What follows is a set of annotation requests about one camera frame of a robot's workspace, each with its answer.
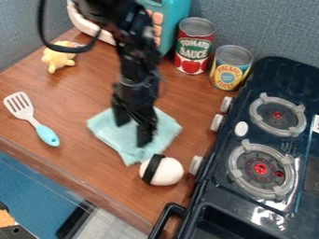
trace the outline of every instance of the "yellow toy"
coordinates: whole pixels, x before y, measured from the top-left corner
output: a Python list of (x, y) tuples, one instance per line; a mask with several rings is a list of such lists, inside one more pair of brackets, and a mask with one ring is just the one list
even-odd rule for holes
[[(69, 41), (57, 41), (55, 45), (69, 48), (76, 48), (78, 46), (77, 43)], [(76, 65), (76, 62), (72, 60), (75, 57), (76, 55), (72, 53), (63, 53), (46, 48), (43, 50), (43, 57), (41, 61), (48, 65), (48, 71), (53, 74), (57, 69), (60, 69), (65, 65)]]

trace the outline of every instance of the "black toy stove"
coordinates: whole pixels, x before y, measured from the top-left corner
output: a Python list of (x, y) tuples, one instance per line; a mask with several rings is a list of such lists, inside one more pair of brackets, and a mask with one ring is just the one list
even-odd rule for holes
[(319, 69), (260, 60), (229, 105), (175, 238), (319, 238)]

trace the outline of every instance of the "tomato sauce can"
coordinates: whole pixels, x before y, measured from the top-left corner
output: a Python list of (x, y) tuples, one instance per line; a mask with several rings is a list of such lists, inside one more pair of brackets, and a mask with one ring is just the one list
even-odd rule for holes
[(253, 60), (252, 53), (245, 48), (222, 46), (216, 50), (210, 80), (218, 89), (236, 91), (243, 85)]
[(203, 18), (179, 23), (174, 65), (183, 73), (198, 75), (207, 69), (215, 40), (213, 24)]

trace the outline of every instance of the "wooden table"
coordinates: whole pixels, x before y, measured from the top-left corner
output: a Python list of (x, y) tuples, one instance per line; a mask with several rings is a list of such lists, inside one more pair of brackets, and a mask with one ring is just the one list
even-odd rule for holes
[[(90, 40), (76, 29), (59, 39)], [(87, 128), (87, 119), (110, 107), (111, 86), (119, 78), (115, 48), (99, 42), (91, 52), (77, 56), (76, 67), (54, 75), (41, 56), (42, 49), (0, 74), (0, 99), (25, 91), (35, 105), (36, 118), (54, 129), (62, 144), (45, 145), (28, 122), (15, 119), (0, 104), (0, 148), (145, 233), (168, 202), (187, 205), (193, 176), (186, 174), (171, 187), (148, 186), (138, 176), (139, 165), (126, 167), (116, 151)], [(169, 91), (157, 107), (183, 126), (165, 154), (179, 160), (187, 172), (192, 157), (203, 155), (215, 141), (209, 128), (224, 96), (235, 93), (210, 86), (208, 73), (182, 74), (169, 58), (163, 60), (160, 72), (169, 81)]]

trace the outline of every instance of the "stove knob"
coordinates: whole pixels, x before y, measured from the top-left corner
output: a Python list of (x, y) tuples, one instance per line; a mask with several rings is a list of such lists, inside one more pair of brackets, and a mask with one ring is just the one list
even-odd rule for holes
[(191, 164), (189, 166), (189, 172), (192, 175), (196, 175), (199, 172), (200, 165), (201, 165), (202, 157), (200, 156), (194, 156), (193, 160), (191, 161)]
[(231, 97), (225, 96), (223, 103), (220, 106), (220, 111), (223, 113), (227, 113), (229, 111), (231, 101), (232, 101)]
[(238, 137), (244, 137), (248, 132), (248, 124), (245, 121), (240, 121), (236, 124), (234, 133)]
[(215, 117), (213, 119), (212, 126), (211, 126), (212, 131), (218, 132), (218, 130), (222, 124), (223, 118), (224, 117), (222, 115), (215, 114)]

